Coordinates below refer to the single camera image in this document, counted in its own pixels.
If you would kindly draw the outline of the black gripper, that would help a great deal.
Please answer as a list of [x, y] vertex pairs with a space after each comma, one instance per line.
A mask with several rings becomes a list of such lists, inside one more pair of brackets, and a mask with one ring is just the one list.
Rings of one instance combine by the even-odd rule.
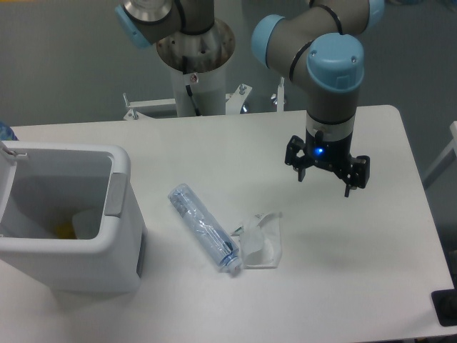
[[306, 140], [293, 135], [286, 146], [285, 164], [292, 166], [302, 182], [306, 170], [315, 166], [343, 177], [346, 184], [344, 196], [349, 197], [351, 190], [365, 189], [370, 178], [371, 160], [369, 156], [351, 157], [353, 134], [338, 141], [318, 141], [306, 132]]

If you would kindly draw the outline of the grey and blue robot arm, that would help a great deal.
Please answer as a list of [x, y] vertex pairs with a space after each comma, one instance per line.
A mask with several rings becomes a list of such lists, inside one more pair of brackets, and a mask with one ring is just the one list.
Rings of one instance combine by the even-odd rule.
[[[357, 36], [383, 15], [382, 1], [310, 1], [293, 19], [269, 15], [251, 36], [266, 68], [303, 89], [306, 135], [291, 137], [285, 163], [298, 178], [315, 166], [334, 173], [347, 190], [369, 180], [370, 159], [350, 153], [364, 51]], [[122, 1], [116, 16], [139, 48], [155, 46], [172, 71], [179, 116], [225, 114], [224, 67], [233, 56], [232, 30], [212, 1]]]

